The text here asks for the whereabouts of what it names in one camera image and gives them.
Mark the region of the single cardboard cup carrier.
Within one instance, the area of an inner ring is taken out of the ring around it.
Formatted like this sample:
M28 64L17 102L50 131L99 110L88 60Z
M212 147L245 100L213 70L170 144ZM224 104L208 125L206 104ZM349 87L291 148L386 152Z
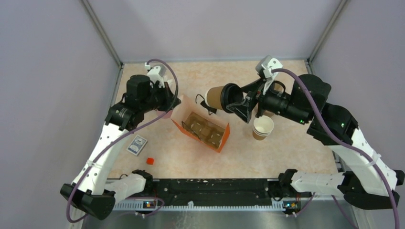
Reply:
M218 149L225 129L192 112L182 127L208 146Z

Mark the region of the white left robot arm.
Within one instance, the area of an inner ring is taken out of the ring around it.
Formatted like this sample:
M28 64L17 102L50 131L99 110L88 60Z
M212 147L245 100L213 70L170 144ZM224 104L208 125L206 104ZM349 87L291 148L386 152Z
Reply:
M106 219L116 203L153 192L152 175L135 170L127 177L107 183L125 138L162 119L180 104L179 83L175 89L162 76L133 75L118 103L110 107L99 140L77 177L63 184L60 193L67 200L66 218L74 224L87 216Z

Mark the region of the orange paper bag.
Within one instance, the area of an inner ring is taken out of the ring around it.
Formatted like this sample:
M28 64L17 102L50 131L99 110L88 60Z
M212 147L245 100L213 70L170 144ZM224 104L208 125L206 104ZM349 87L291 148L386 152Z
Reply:
M188 137L220 153L230 136L230 123L182 94L173 109L171 121Z

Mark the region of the brown paper coffee cup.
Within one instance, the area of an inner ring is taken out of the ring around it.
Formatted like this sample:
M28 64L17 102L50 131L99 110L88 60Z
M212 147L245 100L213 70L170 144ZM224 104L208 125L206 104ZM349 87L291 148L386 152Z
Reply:
M205 102L209 107L224 111L224 85L208 89Z

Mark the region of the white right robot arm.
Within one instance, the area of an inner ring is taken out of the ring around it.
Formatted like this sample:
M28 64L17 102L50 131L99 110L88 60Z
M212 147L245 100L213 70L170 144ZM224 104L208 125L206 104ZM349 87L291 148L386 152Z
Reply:
M349 171L337 174L311 174L288 169L279 176L280 191L287 197L297 192L317 192L341 196L351 205L365 209L397 207L396 187L404 183L402 170L390 169L367 143L357 120L344 107L327 102L331 86L312 74L294 76L291 93L269 88L261 78L244 87L227 84L220 93L222 108L249 122L254 107L256 117L273 112L299 124L308 124L308 135L329 147Z

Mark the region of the black coffee cup lid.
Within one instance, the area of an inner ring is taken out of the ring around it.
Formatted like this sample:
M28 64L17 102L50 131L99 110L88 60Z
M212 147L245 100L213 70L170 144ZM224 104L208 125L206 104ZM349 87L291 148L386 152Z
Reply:
M244 99L243 91L241 87L239 87L235 83L228 83L226 84L220 94L220 103L222 109L226 112L231 114L232 111L230 111L228 108L226 108L229 104L241 102Z

